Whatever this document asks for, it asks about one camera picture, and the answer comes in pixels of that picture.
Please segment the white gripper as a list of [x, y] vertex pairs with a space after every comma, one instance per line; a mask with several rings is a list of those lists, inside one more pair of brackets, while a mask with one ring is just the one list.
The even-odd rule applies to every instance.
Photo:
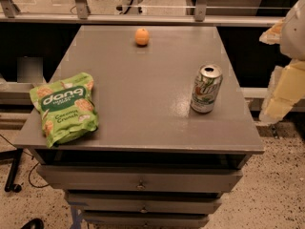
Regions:
[[297, 59], [285, 67], [276, 66], [271, 74], [259, 120], [276, 124], [305, 96], [305, 0], [298, 0], [284, 20], [264, 31], [259, 41], [280, 43], [282, 54]]

